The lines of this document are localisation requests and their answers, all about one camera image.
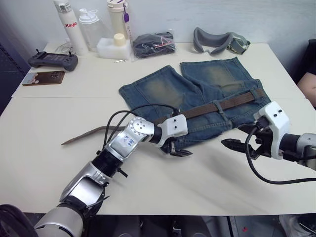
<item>white container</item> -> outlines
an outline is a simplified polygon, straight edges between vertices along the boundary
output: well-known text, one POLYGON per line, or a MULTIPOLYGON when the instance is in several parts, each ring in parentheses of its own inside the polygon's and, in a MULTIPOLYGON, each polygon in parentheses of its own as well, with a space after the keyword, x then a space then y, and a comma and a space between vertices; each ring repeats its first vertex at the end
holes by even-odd
POLYGON ((126 27, 123 19, 125 9, 128 9, 128 3, 126 0, 108 0, 108 11, 111 18, 114 34, 121 33, 125 39, 128 39, 126 27))
POLYGON ((97 44, 100 38, 111 37, 109 30, 96 15, 98 10, 87 11, 82 8, 79 10, 79 23, 90 51, 97 52, 97 44))
POLYGON ((89 50, 68 0, 54 0, 59 18, 68 34, 77 55, 85 55, 89 50))
POLYGON ((121 33, 115 34, 113 39, 101 38, 97 49, 100 58, 130 60, 130 40, 125 39, 121 33))

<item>white wall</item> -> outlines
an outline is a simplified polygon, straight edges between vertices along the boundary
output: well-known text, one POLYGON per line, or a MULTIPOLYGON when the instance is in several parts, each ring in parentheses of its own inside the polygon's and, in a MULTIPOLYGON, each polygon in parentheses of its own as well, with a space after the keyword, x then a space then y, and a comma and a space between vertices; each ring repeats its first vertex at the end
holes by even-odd
MULTIPOLYGON (((106 0, 72 0, 73 9, 98 9, 109 23, 106 0)), ((212 34, 234 31, 267 42, 291 72, 308 39, 316 37, 316 0, 129 0, 134 35, 175 30, 177 42, 192 41, 196 26, 212 34)), ((0 27, 24 55, 66 33, 52 0, 0 0, 0 27)))

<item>denim shorts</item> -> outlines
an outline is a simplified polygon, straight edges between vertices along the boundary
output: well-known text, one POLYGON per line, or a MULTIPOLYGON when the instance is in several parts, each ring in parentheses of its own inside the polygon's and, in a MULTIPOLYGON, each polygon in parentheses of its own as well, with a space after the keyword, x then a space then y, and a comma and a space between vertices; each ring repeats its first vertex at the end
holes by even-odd
MULTIPOLYGON (((194 145, 214 138, 222 132, 254 121, 253 114, 270 102, 265 94, 256 95, 262 88, 260 80, 253 79, 237 58, 195 63, 180 63, 179 75, 166 66, 132 84, 122 86, 120 94, 131 109, 148 104, 164 103, 181 111, 214 103, 219 111, 187 120, 189 133, 175 140, 175 149, 194 145), (236 107, 222 110, 219 102, 251 91, 256 98, 236 107)), ((172 110, 160 106, 148 106, 136 111, 148 121, 170 115, 172 110)), ((170 152, 168 144, 162 147, 170 152)))

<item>belt loop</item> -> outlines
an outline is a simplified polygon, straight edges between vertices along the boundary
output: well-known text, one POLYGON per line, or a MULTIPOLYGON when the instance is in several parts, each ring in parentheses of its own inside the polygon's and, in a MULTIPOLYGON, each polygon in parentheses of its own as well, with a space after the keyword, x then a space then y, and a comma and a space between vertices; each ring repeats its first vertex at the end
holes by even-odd
POLYGON ((221 104, 219 103, 219 101, 213 100, 212 103, 218 108, 218 112, 224 118, 224 120, 229 121, 228 118, 226 117, 226 114, 224 113, 223 108, 222 108, 221 104))
POLYGON ((260 95, 258 95, 258 93, 257 93, 257 91, 256 91, 255 88, 251 88, 251 89, 250 89, 250 92, 251 92, 251 94, 253 95, 253 98, 255 98, 255 100, 256 100, 256 99, 259 99, 259 98, 261 97, 260 95))

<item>person's arm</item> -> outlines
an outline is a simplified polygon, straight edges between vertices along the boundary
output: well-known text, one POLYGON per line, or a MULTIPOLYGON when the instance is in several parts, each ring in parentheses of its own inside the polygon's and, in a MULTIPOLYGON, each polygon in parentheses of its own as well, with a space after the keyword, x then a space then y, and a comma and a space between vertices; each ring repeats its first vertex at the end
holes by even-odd
POLYGON ((305 73, 297 84, 298 88, 303 92, 305 97, 316 107, 316 75, 305 73))

